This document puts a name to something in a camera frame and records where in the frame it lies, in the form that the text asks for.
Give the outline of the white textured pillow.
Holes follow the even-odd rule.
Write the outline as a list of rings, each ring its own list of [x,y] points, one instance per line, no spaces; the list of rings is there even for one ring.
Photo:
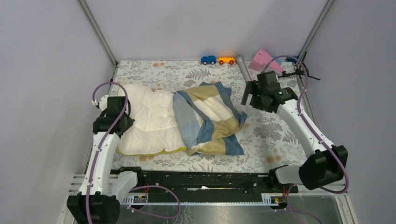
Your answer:
[[[123,155],[154,155],[185,151],[173,110],[173,93],[152,91],[127,84],[118,96],[128,96],[133,125],[122,135],[118,151]]]

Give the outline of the plaid blue beige pillowcase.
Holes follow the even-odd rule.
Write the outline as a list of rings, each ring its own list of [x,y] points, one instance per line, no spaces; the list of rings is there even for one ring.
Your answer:
[[[174,93],[173,110],[188,155],[244,154],[236,133],[247,115],[234,107],[231,94],[221,82],[202,82]]]

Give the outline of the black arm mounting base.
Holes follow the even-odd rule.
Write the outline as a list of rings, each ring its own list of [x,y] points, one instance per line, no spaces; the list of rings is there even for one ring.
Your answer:
[[[127,171],[137,173],[137,186],[147,189],[131,191],[132,195],[153,197],[155,202],[179,201],[257,202],[261,194],[284,199],[287,193],[297,193],[296,186],[280,184],[272,173],[215,173],[153,171],[141,167],[121,167],[111,170],[111,175]]]

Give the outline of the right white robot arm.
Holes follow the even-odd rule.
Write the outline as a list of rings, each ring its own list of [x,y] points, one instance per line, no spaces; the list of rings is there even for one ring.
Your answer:
[[[346,172],[348,151],[336,146],[313,123],[302,109],[302,96],[290,87],[281,87],[274,71],[257,75],[253,80],[249,72],[242,72],[246,87],[241,104],[277,114],[290,128],[302,146],[306,161],[300,166],[281,166],[270,170],[268,186],[280,192],[287,184],[301,184],[309,190],[323,189],[331,193],[344,193],[349,188]]]

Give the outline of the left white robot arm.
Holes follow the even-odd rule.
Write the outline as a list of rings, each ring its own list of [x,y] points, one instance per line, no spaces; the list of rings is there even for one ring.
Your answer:
[[[144,188],[145,180],[128,171],[110,183],[112,160],[121,136],[132,127],[129,100],[107,97],[106,108],[92,125],[92,154],[78,193],[69,196],[67,208],[79,224],[114,224],[120,215],[120,203],[130,189]]]

